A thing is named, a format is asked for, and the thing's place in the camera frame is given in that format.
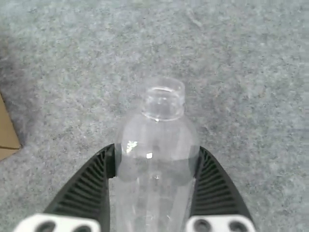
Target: cardboard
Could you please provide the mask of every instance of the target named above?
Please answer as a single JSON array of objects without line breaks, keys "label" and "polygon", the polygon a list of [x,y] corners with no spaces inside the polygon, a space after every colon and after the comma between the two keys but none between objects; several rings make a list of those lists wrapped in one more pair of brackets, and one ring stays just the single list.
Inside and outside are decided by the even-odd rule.
[{"label": "cardboard", "polygon": [[0,160],[12,155],[19,149],[18,137],[0,94]]}]

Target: plastic bottle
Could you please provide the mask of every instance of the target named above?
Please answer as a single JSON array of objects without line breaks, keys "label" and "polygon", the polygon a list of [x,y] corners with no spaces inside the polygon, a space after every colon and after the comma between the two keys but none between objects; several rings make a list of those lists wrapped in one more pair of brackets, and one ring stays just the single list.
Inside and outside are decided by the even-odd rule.
[{"label": "plastic bottle", "polygon": [[116,231],[181,232],[199,151],[184,116],[184,84],[148,82],[116,141]]}]

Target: bottle mouth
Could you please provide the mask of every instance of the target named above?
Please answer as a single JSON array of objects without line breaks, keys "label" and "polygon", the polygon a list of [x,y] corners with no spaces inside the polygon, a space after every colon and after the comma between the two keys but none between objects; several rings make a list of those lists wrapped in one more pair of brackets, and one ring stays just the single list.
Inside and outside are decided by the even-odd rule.
[{"label": "bottle mouth", "polygon": [[184,84],[173,78],[158,78],[146,84],[142,113],[155,121],[172,121],[183,115]]},{"label": "bottle mouth", "polygon": [[163,93],[170,93],[175,97],[178,97],[180,104],[184,104],[185,101],[185,86],[184,83],[171,77],[160,77],[146,81],[145,92],[158,91]]}]

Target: bottle neck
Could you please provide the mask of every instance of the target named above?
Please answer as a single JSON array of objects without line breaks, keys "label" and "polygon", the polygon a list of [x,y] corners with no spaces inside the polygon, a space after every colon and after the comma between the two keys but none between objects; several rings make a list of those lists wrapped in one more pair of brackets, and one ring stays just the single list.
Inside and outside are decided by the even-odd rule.
[{"label": "bottle neck", "polygon": [[141,104],[142,113],[155,121],[172,121],[183,116],[183,97],[167,87],[146,90]]}]

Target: gray carpet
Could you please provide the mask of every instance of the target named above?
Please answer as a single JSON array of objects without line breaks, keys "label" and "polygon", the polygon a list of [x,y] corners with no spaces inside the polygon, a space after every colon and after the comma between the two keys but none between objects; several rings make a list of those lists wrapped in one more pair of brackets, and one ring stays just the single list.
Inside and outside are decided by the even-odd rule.
[{"label": "gray carpet", "polygon": [[202,145],[259,230],[309,231],[309,2],[189,2],[0,0],[0,91],[23,145],[0,161],[0,232],[112,143],[140,83],[160,75],[184,81]]}]

